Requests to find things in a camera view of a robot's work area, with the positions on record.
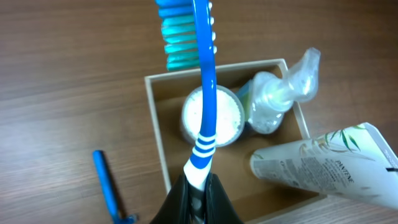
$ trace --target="wooden table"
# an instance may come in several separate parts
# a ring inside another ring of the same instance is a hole
[[[398,147],[393,0],[217,0],[217,64],[322,52],[303,105],[320,134],[363,121]],[[2,0],[0,223],[109,223],[91,153],[106,151],[128,213],[165,198],[144,76],[165,72],[151,0]],[[398,212],[329,198],[272,223],[397,223]]]

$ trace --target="toothbrush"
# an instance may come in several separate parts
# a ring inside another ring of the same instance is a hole
[[[195,223],[204,222],[204,191],[216,151],[216,47],[211,30],[212,4],[208,0],[156,0],[163,19],[162,35],[168,43],[167,69],[177,70],[200,66],[203,89],[201,128],[192,154],[184,165],[185,176],[191,185],[191,210]]]

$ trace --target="open box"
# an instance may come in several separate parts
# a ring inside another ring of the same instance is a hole
[[[287,72],[284,59],[236,63],[216,67],[217,84],[237,90],[257,72],[268,71],[279,77]],[[145,77],[160,163],[168,192],[183,173],[192,145],[180,132],[183,102],[201,85],[200,69]],[[285,114],[279,129],[270,135],[254,135],[219,147],[211,171],[218,175],[236,213],[245,223],[259,223],[324,198],[315,192],[284,187],[259,180],[249,170],[253,151],[267,146],[309,138],[300,109],[295,103]]]

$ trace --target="black object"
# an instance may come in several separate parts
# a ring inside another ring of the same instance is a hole
[[[190,184],[187,178],[185,175],[180,175],[151,224],[189,224],[189,189]],[[234,211],[216,174],[210,173],[207,177],[205,193],[205,220],[207,224],[243,224]]]
[[[387,172],[398,172],[398,168],[386,168]]]

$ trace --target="white tube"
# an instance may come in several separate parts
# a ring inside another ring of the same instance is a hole
[[[250,166],[260,179],[398,209],[398,159],[369,123],[259,149]]]

